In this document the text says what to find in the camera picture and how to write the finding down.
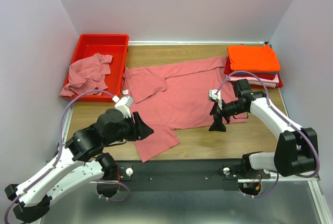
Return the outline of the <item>salmon pink t-shirt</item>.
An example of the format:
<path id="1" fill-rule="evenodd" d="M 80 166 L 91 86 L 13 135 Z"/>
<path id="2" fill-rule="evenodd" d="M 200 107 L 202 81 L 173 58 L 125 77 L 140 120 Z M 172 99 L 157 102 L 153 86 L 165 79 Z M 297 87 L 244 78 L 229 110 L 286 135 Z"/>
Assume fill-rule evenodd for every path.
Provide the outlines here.
<path id="1" fill-rule="evenodd" d="M 122 91 L 134 100 L 131 111 L 139 112 L 143 122 L 154 130 L 149 137 L 134 143 L 142 162 L 178 145 L 176 129 L 213 124 L 211 89 L 221 86 L 225 102 L 236 99 L 231 83 L 223 83 L 226 60 L 221 56 L 163 66 L 125 68 Z"/>

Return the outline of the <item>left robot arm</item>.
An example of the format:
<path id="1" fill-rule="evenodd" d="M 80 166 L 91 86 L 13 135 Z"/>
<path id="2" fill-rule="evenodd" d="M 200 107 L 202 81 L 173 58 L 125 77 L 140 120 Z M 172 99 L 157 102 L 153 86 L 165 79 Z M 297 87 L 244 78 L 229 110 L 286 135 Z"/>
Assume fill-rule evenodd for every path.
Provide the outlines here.
<path id="1" fill-rule="evenodd" d="M 118 177 L 118 165 L 103 149 L 117 141 L 139 141 L 154 133 L 138 112 L 125 116 L 112 108 L 87 128 L 76 131 L 57 155 L 37 174 L 5 188 L 10 210 L 23 223 L 43 217 L 67 193 L 91 181 Z"/>

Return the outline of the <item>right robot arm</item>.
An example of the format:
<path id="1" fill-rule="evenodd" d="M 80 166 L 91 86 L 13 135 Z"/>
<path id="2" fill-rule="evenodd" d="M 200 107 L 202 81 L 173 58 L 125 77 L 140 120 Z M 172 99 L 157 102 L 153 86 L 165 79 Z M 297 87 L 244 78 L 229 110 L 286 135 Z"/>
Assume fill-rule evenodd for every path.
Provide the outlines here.
<path id="1" fill-rule="evenodd" d="M 246 79 L 233 82 L 235 101 L 224 102 L 220 90 L 210 90 L 214 103 L 210 115 L 214 122 L 210 131 L 225 132 L 226 123 L 242 113 L 260 119 L 277 139 L 273 153 L 256 152 L 242 157 L 243 167 L 250 170 L 273 171 L 283 177 L 314 177 L 320 169 L 317 133 L 304 128 L 283 114 L 269 99 L 268 92 L 253 91 Z"/>

